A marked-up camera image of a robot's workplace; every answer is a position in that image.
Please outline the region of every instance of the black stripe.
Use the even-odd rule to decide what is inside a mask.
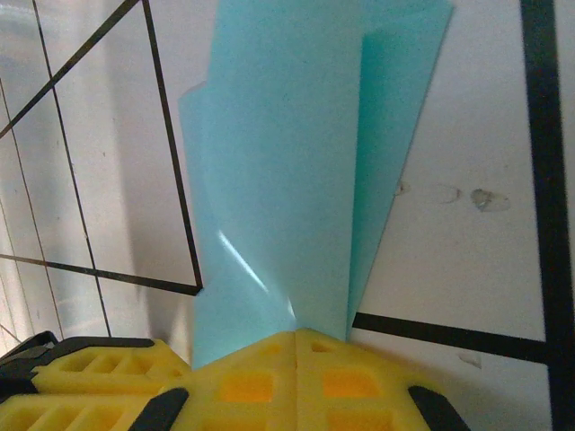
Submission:
[[[41,265],[43,267],[62,269],[64,271],[77,272],[79,274],[86,274],[87,276],[97,276],[100,278],[108,278],[109,280],[121,281],[130,283],[132,285],[140,285],[145,287],[152,287],[154,289],[166,290],[168,292],[175,292],[177,294],[185,294],[195,296],[201,290],[194,285],[186,285],[184,283],[176,283],[174,281],[158,280],[156,278],[147,278],[139,276],[131,276],[129,274],[121,274],[119,272],[105,271],[102,269],[77,267],[76,265],[67,265],[66,263],[50,262],[38,259],[22,258],[19,256],[10,256],[8,254],[0,254],[0,259],[9,259],[21,263],[31,263],[32,265]]]
[[[8,110],[8,103],[6,101],[6,94],[4,91],[4,86],[2,84],[2,79],[0,78],[0,91],[2,92],[2,98],[4,100],[4,107],[6,108],[6,115],[8,116],[8,120],[10,123],[10,111]],[[20,174],[22,175],[22,183],[24,184],[24,189],[26,190],[26,198],[28,199],[28,206],[30,208],[30,214],[32,217],[32,224],[34,225],[34,232],[36,233],[36,239],[38,240],[38,246],[40,247],[40,254],[42,259],[46,259],[44,256],[44,248],[42,247],[42,241],[40,239],[40,232],[38,231],[38,224],[36,223],[36,216],[34,215],[34,208],[32,206],[32,200],[30,198],[30,191],[28,190],[28,182],[26,181],[26,176],[24,175],[24,168],[22,166],[22,158],[20,156],[20,148],[18,147],[18,141],[16,140],[16,134],[14,133],[14,129],[11,128],[10,132],[12,133],[12,138],[14,140],[14,147],[16,149],[16,157],[18,158],[18,165],[20,166]],[[54,289],[52,288],[52,282],[50,281],[50,274],[48,273],[48,268],[44,266],[44,270],[46,271],[46,279],[48,280],[48,288],[50,289],[50,296],[52,297],[52,303],[54,304],[54,312],[56,313],[56,320],[58,328],[60,329],[60,335],[62,338],[64,337],[64,331],[62,330],[62,322],[60,320],[60,313],[58,312],[58,308],[56,307],[56,297],[54,296]]]
[[[420,321],[406,321],[363,312],[356,314],[353,327],[539,364],[546,364],[549,357],[545,343],[535,339],[520,339],[478,330],[464,330]]]
[[[553,429],[575,424],[575,321],[553,0],[522,0]]]
[[[150,46],[152,49],[152,58],[154,60],[155,78],[158,82],[158,92],[160,93],[160,101],[162,103],[162,111],[164,112],[165,130],[168,136],[168,145],[170,146],[170,154],[172,155],[173,176],[176,180],[176,188],[178,190],[178,198],[180,199],[181,218],[183,219],[183,226],[186,232],[186,239],[190,248],[191,265],[194,269],[194,276],[196,278],[196,286],[201,288],[203,283],[201,280],[201,273],[199,271],[198,253],[194,243],[193,232],[191,231],[190,213],[188,211],[188,204],[186,203],[186,194],[183,188],[183,180],[181,179],[180,160],[178,157],[178,149],[176,147],[176,139],[173,134],[172,116],[170,115],[170,106],[168,105],[168,96],[165,91],[164,74],[162,73],[162,63],[160,62],[160,53],[158,51],[158,44],[155,38],[154,20],[152,19],[152,11],[148,0],[142,0],[144,6],[144,15],[146,16],[147,32],[150,38]]]
[[[58,70],[54,76],[40,89],[38,93],[18,112],[8,125],[0,132],[0,138],[8,133],[33,107],[46,95],[78,61],[80,61],[103,38],[111,28],[128,13],[138,0],[125,0],[118,8],[104,21],[104,23],[93,33],[92,36],[70,57],[68,61]]]
[[[44,40],[44,32],[42,31],[42,24],[40,22],[40,15],[38,14],[38,5],[36,0],[32,0],[32,5],[34,6],[34,13],[36,14],[36,23],[38,24],[38,32],[40,33],[40,41],[42,43],[42,51],[44,52],[44,60],[46,61],[46,68],[48,69],[49,79],[52,79],[52,68],[50,67],[50,62],[48,58],[48,51],[46,50],[46,41]],[[70,155],[70,149],[68,147],[68,140],[66,138],[66,131],[64,130],[64,121],[62,119],[62,111],[60,110],[60,103],[58,102],[58,94],[56,93],[56,87],[52,87],[52,94],[54,96],[54,102],[56,103],[57,118],[60,123],[60,130],[62,131],[62,138],[64,140],[64,148],[66,150],[66,158],[68,161],[68,169],[70,170],[70,175],[72,177],[72,185],[74,186],[75,201],[78,205],[78,211],[80,212],[80,220],[82,222],[82,228],[84,229],[84,238],[86,239],[86,246],[88,247],[88,254],[90,255],[90,261],[92,263],[92,268],[96,269],[96,264],[93,258],[92,245],[90,244],[90,237],[88,236],[88,228],[84,219],[84,211],[82,209],[82,202],[80,201],[80,193],[78,191],[78,185],[75,180],[74,174],[74,164],[72,163],[72,156]],[[108,337],[111,337],[110,322],[108,321],[108,313],[106,313],[106,306],[104,304],[104,298],[102,296],[102,289],[100,288],[100,280],[98,277],[94,277],[96,281],[96,289],[98,290],[98,297],[100,298],[100,306],[102,308],[102,314],[104,316],[104,323],[106,324],[106,331],[108,332]]]

